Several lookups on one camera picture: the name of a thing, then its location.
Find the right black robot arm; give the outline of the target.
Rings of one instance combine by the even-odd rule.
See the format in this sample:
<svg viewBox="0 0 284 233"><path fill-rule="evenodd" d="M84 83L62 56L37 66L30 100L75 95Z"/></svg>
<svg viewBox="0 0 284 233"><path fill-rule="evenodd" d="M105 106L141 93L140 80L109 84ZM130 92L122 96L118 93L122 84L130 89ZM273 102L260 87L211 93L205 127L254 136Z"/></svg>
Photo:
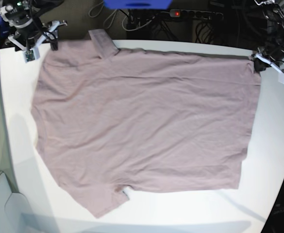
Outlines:
<svg viewBox="0 0 284 233"><path fill-rule="evenodd" d="M42 23L40 17L62 5L63 0L1 0L0 17L10 27L7 40L16 51L29 51L38 46L38 41L50 42L52 50L58 50L58 39L54 31L66 21Z"/></svg>

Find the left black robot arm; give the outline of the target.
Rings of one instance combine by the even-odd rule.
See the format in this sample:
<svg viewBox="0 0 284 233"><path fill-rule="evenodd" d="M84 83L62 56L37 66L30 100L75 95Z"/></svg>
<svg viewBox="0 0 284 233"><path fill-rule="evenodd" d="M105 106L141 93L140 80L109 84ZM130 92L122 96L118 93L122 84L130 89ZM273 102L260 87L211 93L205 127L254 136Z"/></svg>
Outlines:
<svg viewBox="0 0 284 233"><path fill-rule="evenodd" d="M246 24L259 39L263 40L263 44L251 56L255 71L262 72L271 67L284 74L284 0L256 0L255 4L267 21L267 26L261 30L248 20L245 12L246 3L243 2L242 5Z"/></svg>

